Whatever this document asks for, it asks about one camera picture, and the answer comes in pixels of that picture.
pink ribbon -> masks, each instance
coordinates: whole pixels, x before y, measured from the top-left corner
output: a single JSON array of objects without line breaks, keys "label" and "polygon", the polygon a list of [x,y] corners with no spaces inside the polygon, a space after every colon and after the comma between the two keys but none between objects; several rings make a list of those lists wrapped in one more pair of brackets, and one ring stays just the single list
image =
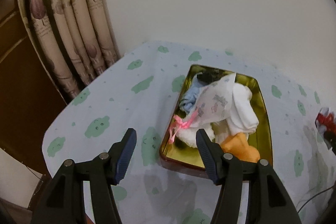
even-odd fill
[{"label": "pink ribbon", "polygon": [[188,129],[190,125],[192,124],[192,122],[197,117],[197,115],[198,115],[197,108],[195,109],[194,113],[191,115],[190,119],[185,122],[183,122],[180,116],[174,115],[173,118],[175,119],[175,121],[172,122],[169,127],[170,137],[169,137],[168,143],[172,144],[175,141],[175,135],[180,129]]}]

orange object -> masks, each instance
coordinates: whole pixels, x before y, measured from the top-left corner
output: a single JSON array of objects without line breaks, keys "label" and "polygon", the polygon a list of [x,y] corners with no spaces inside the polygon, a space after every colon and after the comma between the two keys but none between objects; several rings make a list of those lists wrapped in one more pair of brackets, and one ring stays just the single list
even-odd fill
[{"label": "orange object", "polygon": [[225,153],[231,153],[240,160],[249,162],[260,160],[259,151],[248,144],[246,136],[242,132],[234,136],[228,136],[220,146]]}]

beige curtain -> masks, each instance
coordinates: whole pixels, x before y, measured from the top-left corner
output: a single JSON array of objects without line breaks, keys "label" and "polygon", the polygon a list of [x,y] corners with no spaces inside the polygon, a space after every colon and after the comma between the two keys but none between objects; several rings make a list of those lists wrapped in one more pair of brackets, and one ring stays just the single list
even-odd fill
[{"label": "beige curtain", "polygon": [[34,49],[66,101],[117,61],[102,0],[17,1]]}]

